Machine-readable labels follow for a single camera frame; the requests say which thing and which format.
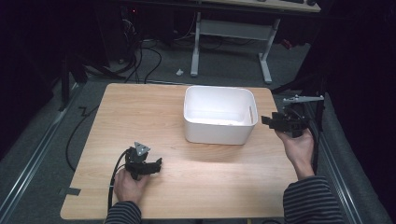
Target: white container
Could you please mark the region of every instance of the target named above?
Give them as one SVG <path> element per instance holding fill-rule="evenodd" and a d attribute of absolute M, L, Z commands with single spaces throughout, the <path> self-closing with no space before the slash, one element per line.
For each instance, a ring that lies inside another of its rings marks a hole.
<path fill-rule="evenodd" d="M 251 91 L 209 86 L 186 90 L 184 126 L 190 142 L 244 145 L 257 120 Z"/>

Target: hand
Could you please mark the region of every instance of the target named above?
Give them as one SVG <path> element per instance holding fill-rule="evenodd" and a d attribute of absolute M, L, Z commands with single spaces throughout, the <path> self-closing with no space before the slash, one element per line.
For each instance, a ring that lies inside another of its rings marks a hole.
<path fill-rule="evenodd" d="M 121 169 L 115 176 L 114 192 L 120 202 L 131 201 L 138 204 L 148 181 L 149 175 L 142 175 L 140 180 L 134 180 L 131 173 Z"/>
<path fill-rule="evenodd" d="M 314 152 L 314 138 L 308 129 L 303 131 L 303 135 L 291 138 L 285 133 L 275 131 L 276 135 L 282 140 L 285 151 L 291 164 L 294 166 L 299 180 L 314 175 L 311 161 Z"/>

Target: black tool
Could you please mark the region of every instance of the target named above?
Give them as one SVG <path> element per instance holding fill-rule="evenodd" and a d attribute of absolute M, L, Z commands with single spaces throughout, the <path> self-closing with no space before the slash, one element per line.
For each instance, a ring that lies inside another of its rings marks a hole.
<path fill-rule="evenodd" d="M 284 103 L 290 103 L 283 108 L 284 113 L 273 112 L 272 118 L 262 116 L 262 123 L 284 133 L 291 133 L 292 137 L 299 137 L 303 130 L 309 127 L 309 118 L 305 116 L 304 102 L 324 100 L 320 97 L 300 97 L 296 95 L 289 99 L 284 99 Z"/>
<path fill-rule="evenodd" d="M 130 147 L 125 154 L 125 169 L 131 173 L 134 180 L 137 180 L 140 175 L 151 175 L 161 171 L 163 158 L 146 163 L 150 148 L 137 142 L 134 146 Z"/>
<path fill-rule="evenodd" d="M 304 2 L 304 0 L 280 0 L 280 1 L 292 2 L 292 3 L 299 3 L 299 4 L 302 4 L 302 3 Z"/>
<path fill-rule="evenodd" d="M 309 6 L 314 6 L 317 3 L 317 0 L 306 0 L 306 4 Z"/>
<path fill-rule="evenodd" d="M 149 147 L 140 143 L 134 142 L 134 147 L 129 147 L 119 157 L 119 160 L 114 167 L 113 175 L 111 176 L 110 186 L 108 188 L 107 210 L 110 210 L 113 202 L 113 188 L 117 171 L 122 167 L 119 166 L 122 157 L 125 156 L 125 169 L 131 173 L 134 180 L 139 180 L 141 175 L 151 175 L 161 171 L 163 158 L 159 158 L 155 162 L 146 163 L 146 158 L 149 155 Z"/>

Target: desk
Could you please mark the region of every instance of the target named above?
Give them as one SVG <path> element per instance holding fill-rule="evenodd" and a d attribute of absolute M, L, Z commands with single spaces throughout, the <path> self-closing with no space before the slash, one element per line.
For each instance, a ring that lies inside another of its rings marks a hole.
<path fill-rule="evenodd" d="M 306 0 L 303 4 L 279 0 L 267 0 L 265 2 L 259 2 L 257 0 L 200 0 L 199 3 L 201 4 L 202 1 L 208 3 L 221 3 L 246 7 L 264 7 L 278 10 L 320 12 L 320 7 L 317 4 L 311 7 L 306 3 Z M 191 60 L 191 76 L 198 76 L 200 35 L 219 35 L 266 41 L 262 53 L 259 53 L 259 61 L 262 67 L 262 75 L 265 83 L 271 84 L 272 79 L 268 69 L 267 57 L 274 42 L 279 23 L 280 19 L 275 19 L 274 24 L 270 26 L 228 21 L 201 20 L 201 13 L 198 12 L 195 25 L 195 45 Z"/>
<path fill-rule="evenodd" d="M 143 218 L 283 216 L 283 191 L 297 179 L 274 131 L 258 123 L 243 146 L 190 143 L 183 128 L 187 88 L 107 86 L 70 185 L 81 192 L 66 196 L 62 218 L 106 217 L 112 171 L 134 141 L 151 147 L 147 161 L 163 158 L 139 204 Z M 259 115 L 276 111 L 269 90 L 247 89 Z"/>

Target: wooden table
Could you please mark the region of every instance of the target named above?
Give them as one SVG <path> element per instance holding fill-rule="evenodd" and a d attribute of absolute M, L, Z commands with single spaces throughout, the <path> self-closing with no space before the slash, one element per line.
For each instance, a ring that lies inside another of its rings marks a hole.
<path fill-rule="evenodd" d="M 62 218 L 106 217 L 112 171 L 134 141 L 151 147 L 147 162 L 163 158 L 139 204 L 143 218 L 283 216 L 283 191 L 296 175 L 274 131 L 258 123 L 243 146 L 190 143 L 183 128 L 187 88 L 107 86 L 70 185 L 81 192 L 66 196 Z M 269 90 L 247 89 L 259 116 L 276 111 Z"/>

